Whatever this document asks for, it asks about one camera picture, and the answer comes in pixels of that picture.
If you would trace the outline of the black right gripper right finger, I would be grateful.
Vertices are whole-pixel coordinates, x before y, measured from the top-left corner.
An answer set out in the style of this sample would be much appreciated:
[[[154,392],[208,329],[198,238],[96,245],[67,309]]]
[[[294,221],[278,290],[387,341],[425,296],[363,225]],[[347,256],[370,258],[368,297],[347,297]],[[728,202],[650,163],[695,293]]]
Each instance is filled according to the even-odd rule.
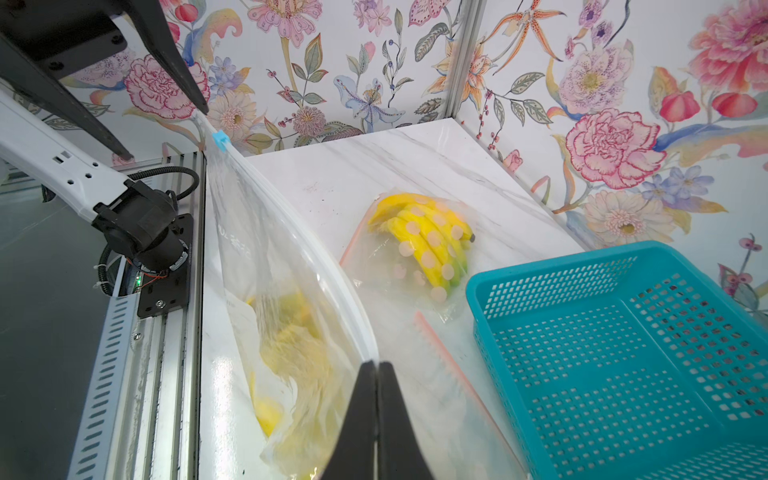
[[[378,366],[377,478],[433,480],[414,433],[394,367]]]

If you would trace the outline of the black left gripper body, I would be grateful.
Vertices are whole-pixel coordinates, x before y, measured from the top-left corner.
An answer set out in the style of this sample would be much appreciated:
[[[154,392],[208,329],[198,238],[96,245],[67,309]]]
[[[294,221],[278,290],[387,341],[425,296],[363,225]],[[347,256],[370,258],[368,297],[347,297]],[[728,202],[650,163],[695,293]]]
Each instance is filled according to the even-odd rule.
[[[63,78],[121,56],[128,42],[115,19],[143,9],[142,1],[3,1],[1,75],[29,61]]]

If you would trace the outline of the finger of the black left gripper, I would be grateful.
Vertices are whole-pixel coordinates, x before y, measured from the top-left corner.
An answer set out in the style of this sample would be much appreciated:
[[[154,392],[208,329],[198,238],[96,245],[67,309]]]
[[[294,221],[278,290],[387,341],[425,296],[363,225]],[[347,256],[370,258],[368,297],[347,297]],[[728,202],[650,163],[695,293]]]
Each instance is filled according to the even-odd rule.
[[[74,95],[4,34],[1,34],[1,77],[15,91],[43,109],[77,125],[114,154],[125,160],[133,157]]]
[[[123,0],[122,9],[130,17],[147,50],[194,106],[207,114],[207,100],[175,47],[160,3],[155,0]]]

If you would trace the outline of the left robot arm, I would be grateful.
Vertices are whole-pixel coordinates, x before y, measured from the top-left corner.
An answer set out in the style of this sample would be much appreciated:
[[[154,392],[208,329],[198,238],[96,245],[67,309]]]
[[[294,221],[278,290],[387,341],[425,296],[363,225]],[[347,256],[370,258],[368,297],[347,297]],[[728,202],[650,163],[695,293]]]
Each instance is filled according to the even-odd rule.
[[[69,121],[114,154],[131,153],[69,90],[65,76],[127,46],[114,18],[125,14],[175,94],[207,113],[203,88],[178,52],[157,1],[4,1],[1,77],[42,109]],[[108,246],[160,279],[185,266],[190,248],[175,232],[178,195],[155,190],[84,153],[13,97],[1,96],[1,158],[39,181]]]

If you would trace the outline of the clear zip-top bag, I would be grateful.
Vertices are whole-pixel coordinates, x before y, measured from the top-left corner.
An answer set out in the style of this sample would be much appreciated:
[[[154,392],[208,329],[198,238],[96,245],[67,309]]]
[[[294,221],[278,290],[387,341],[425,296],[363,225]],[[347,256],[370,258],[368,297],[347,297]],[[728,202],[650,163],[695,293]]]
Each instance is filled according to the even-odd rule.
[[[455,322],[466,242],[418,199],[366,221],[336,260],[285,197],[202,114],[227,314],[280,479],[524,479],[437,329]]]

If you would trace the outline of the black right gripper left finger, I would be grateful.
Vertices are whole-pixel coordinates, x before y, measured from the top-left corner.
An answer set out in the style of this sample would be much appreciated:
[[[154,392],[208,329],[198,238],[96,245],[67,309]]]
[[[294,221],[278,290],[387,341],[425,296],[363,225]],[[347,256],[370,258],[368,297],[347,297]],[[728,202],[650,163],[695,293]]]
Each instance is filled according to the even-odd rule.
[[[377,438],[377,366],[363,363],[347,412],[322,480],[366,480],[374,478]]]

